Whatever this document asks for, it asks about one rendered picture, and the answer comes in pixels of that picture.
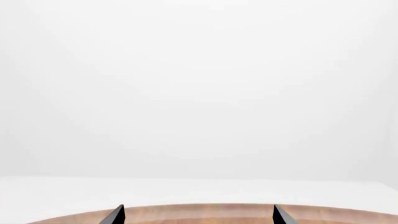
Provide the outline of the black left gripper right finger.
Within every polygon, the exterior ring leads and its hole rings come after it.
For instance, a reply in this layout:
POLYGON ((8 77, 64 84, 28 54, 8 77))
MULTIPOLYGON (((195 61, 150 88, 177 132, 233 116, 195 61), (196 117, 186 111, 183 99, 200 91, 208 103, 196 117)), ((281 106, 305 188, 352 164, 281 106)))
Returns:
POLYGON ((295 220, 278 205, 274 205, 272 219, 274 224, 295 224, 295 220))

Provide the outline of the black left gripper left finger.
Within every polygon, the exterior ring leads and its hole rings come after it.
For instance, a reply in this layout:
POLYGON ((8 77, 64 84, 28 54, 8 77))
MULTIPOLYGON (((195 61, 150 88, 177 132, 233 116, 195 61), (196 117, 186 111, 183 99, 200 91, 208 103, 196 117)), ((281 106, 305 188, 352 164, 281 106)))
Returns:
POLYGON ((124 224, 124 222, 125 222, 124 205, 119 205, 101 221, 101 224, 124 224))

